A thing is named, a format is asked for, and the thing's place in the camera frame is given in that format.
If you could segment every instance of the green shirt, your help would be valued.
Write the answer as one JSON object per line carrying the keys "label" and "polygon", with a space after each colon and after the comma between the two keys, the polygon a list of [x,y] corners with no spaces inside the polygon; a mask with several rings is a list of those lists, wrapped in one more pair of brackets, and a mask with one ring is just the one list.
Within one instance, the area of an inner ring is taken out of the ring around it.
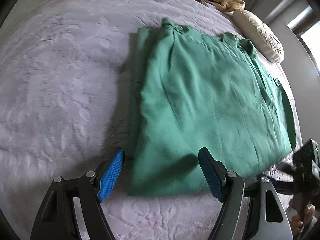
{"label": "green shirt", "polygon": [[165,18],[139,29],[132,88],[129,195],[208,189],[200,148],[242,177],[280,162],[296,145],[289,99],[250,40],[213,37]]}

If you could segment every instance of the silver pivot bolt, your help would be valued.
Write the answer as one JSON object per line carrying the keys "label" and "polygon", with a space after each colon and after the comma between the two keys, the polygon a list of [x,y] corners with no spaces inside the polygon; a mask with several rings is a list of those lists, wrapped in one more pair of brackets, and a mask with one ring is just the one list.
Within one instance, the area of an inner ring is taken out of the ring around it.
{"label": "silver pivot bolt", "polygon": [[95,175],[94,171],[88,171],[88,172],[86,173],[86,176],[87,176],[88,178],[91,178],[91,177],[93,177],[94,175]]}
{"label": "silver pivot bolt", "polygon": [[264,182],[264,183],[268,183],[269,182],[269,178],[266,177],[266,176],[262,176],[261,177],[261,181]]}
{"label": "silver pivot bolt", "polygon": [[234,178],[234,177],[237,176],[237,174],[236,174],[234,171],[228,171],[228,176],[229,176],[230,178]]}
{"label": "silver pivot bolt", "polygon": [[53,179],[54,182],[60,182],[62,180],[61,176],[57,176]]}

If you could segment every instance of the beige pillow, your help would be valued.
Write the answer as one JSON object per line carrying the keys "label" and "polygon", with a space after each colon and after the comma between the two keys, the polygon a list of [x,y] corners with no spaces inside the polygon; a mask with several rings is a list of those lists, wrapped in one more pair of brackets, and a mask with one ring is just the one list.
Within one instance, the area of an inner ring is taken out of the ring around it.
{"label": "beige pillow", "polygon": [[281,42],[257,16],[241,9],[234,11],[232,18],[235,25],[263,56],[270,61],[278,63],[283,61],[284,51]]}

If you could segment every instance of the grey gripper frame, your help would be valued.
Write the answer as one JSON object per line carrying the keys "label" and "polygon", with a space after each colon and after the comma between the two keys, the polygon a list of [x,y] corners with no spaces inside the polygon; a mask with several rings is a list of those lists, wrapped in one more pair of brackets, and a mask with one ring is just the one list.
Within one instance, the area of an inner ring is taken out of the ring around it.
{"label": "grey gripper frame", "polygon": [[[298,151],[294,160],[298,163],[301,156],[304,156],[303,160],[311,160],[314,156],[309,149],[311,147],[314,148],[313,141]],[[289,221],[276,192],[296,194],[297,190],[301,190],[296,186],[298,180],[281,182],[267,176],[242,178],[215,161],[207,148],[200,149],[198,159],[212,195],[223,203],[208,240],[234,239],[244,197],[250,198],[250,204],[242,240],[293,240]],[[90,239],[116,240],[100,202],[110,195],[123,162],[124,151],[117,148],[109,161],[100,163],[95,171],[88,171],[77,179],[55,177],[38,210],[30,239],[81,240],[73,204],[73,198],[79,197]],[[302,201],[298,205],[303,208],[304,204]],[[304,239],[318,239],[317,232],[318,222]]]}

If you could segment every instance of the textured blanket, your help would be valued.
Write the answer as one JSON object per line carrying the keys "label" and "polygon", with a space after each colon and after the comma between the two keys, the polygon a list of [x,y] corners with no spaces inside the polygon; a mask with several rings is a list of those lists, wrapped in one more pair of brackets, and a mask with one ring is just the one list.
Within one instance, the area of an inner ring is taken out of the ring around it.
{"label": "textured blanket", "polygon": [[[79,177],[115,147],[127,150],[138,28],[158,28],[164,17],[209,35],[242,35],[228,14],[195,0],[37,0],[32,13],[0,38],[0,208],[22,240],[29,239],[55,176]],[[287,78],[280,64],[258,56],[286,90],[299,147]],[[208,238],[221,207],[210,192],[128,197],[130,166],[127,158],[111,196],[102,202],[117,240]],[[275,169],[270,172],[280,177]],[[286,206],[288,199],[281,200]],[[79,206],[76,201],[87,240]],[[245,224],[244,215],[240,222]]]}

